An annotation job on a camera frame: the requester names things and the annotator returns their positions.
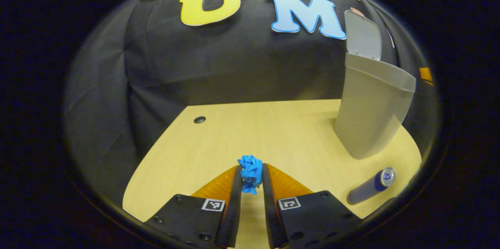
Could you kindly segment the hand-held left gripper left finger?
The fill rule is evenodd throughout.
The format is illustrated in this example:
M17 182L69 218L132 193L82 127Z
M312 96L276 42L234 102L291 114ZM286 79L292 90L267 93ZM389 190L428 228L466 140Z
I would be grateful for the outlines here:
M145 227L177 249L235 247L241 213L242 167L231 167L194 194L175 194Z

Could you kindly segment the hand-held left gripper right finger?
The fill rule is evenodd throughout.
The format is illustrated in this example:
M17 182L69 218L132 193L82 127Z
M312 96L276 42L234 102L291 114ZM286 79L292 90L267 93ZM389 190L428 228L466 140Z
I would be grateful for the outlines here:
M329 191L313 192L270 164L262 168L270 248L343 248L361 225L361 218Z

